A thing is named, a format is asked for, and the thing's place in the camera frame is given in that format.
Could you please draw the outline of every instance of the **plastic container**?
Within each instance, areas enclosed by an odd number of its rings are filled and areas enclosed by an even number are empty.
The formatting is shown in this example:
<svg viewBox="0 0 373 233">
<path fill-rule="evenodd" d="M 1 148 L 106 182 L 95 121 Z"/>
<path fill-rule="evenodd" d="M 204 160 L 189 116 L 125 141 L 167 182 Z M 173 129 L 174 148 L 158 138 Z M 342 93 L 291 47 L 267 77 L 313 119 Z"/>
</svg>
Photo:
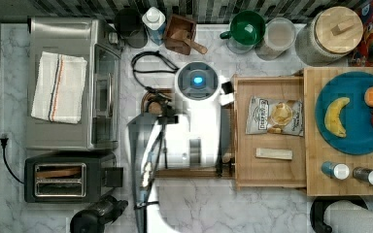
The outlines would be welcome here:
<svg viewBox="0 0 373 233">
<path fill-rule="evenodd" d="M 345 180 L 350 175 L 350 169 L 342 163 L 326 161 L 322 164 L 321 170 L 324 174 L 338 180 Z"/>
<path fill-rule="evenodd" d="M 259 48 L 255 49 L 259 58 L 273 60 L 295 41 L 296 30 L 291 21 L 283 17 L 276 17 L 267 23 L 265 35 Z"/>
<path fill-rule="evenodd" d="M 151 7 L 142 16 L 142 21 L 148 30 L 148 35 L 159 46 L 163 43 L 162 37 L 166 26 L 165 19 L 165 15 L 155 7 Z"/>
<path fill-rule="evenodd" d="M 353 170 L 353 177 L 357 180 L 368 182 L 373 185 L 373 169 L 356 167 Z"/>
</svg>

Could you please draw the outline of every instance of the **pepper shaker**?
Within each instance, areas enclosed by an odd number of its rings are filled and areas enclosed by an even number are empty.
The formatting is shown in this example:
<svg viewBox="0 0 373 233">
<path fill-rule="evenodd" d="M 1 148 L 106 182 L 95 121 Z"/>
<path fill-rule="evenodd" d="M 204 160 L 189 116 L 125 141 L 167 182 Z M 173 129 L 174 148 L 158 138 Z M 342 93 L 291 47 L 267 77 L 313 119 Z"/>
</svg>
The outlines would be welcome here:
<svg viewBox="0 0 373 233">
<path fill-rule="evenodd" d="M 353 177 L 357 180 L 368 182 L 373 185 L 373 169 L 356 167 L 353 170 Z"/>
</svg>

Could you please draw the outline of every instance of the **blue light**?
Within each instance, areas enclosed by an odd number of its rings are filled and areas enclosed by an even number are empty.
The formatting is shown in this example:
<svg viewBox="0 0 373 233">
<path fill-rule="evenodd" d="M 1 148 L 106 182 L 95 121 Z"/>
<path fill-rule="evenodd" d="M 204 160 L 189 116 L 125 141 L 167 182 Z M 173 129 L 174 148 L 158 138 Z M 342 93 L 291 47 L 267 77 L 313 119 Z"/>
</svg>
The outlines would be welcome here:
<svg viewBox="0 0 373 233">
<path fill-rule="evenodd" d="M 202 77 L 193 78 L 193 83 L 195 84 L 202 84 L 202 82 L 204 82 L 204 79 L 202 79 Z"/>
</svg>

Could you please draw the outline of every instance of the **button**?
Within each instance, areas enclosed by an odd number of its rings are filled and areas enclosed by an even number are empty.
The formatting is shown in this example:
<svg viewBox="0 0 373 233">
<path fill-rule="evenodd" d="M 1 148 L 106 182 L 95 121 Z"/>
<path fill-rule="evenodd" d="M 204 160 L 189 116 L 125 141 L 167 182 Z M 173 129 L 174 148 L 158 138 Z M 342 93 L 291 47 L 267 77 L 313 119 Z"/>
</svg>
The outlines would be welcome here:
<svg viewBox="0 0 373 233">
<path fill-rule="evenodd" d="M 111 45 L 116 45 L 118 43 L 118 34 L 116 32 L 110 32 L 108 34 L 108 41 Z"/>
</svg>

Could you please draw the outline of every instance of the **black cable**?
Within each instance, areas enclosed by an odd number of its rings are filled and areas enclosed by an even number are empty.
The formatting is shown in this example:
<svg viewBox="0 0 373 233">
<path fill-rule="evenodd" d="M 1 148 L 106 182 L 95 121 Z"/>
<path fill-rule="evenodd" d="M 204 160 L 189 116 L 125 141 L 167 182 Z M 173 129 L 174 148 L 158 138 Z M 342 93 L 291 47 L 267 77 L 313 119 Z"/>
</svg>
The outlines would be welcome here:
<svg viewBox="0 0 373 233">
<path fill-rule="evenodd" d="M 160 58 L 163 61 L 163 63 L 165 63 L 165 65 L 168 66 L 171 70 L 140 71 L 140 70 L 135 69 L 135 66 L 136 66 L 136 63 L 138 62 L 138 60 L 141 59 L 142 57 L 148 56 L 148 55 L 153 55 L 153 56 L 156 56 L 156 57 Z M 141 81 L 138 80 L 138 77 L 136 76 L 136 73 L 140 73 L 140 74 L 151 74 L 151 73 L 169 73 L 169 74 L 175 74 L 180 69 L 177 65 L 175 65 L 171 60 L 169 60 L 165 56 L 161 55 L 159 53 L 159 51 L 143 51 L 143 52 L 140 52 L 140 53 L 136 54 L 132 58 L 132 60 L 131 60 L 131 67 L 132 67 L 132 75 L 134 76 L 135 81 L 141 87 L 143 87 L 147 92 L 159 94 L 162 97 L 164 97 L 166 99 L 169 99 L 168 97 L 164 96 L 162 93 L 160 93 L 155 88 L 152 88 L 150 86 L 146 86 L 143 83 L 141 83 Z"/>
<path fill-rule="evenodd" d="M 162 128 L 159 133 L 159 149 L 158 149 L 158 154 L 156 155 L 155 166 L 153 168 L 153 178 L 151 180 L 151 185 L 153 184 L 153 181 L 155 180 L 155 173 L 158 170 L 158 164 L 159 164 L 160 153 L 162 150 L 162 144 L 165 141 L 165 132 L 166 132 L 166 123 L 162 123 Z"/>
<path fill-rule="evenodd" d="M 15 180 L 17 180 L 19 183 L 24 184 L 24 182 L 22 182 L 17 176 L 15 176 L 15 174 L 12 172 L 11 168 L 8 165 L 8 161 L 6 160 L 6 154 L 5 154 L 6 145 L 8 145 L 8 138 L 7 137 L 1 138 L 1 147 L 2 147 L 2 153 L 3 153 L 3 157 L 4 157 L 5 166 L 7 167 L 9 173 L 11 173 L 12 177 Z"/>
<path fill-rule="evenodd" d="M 165 155 L 165 169 L 168 169 L 168 148 L 166 148 L 166 138 L 163 138 L 163 154 Z"/>
</svg>

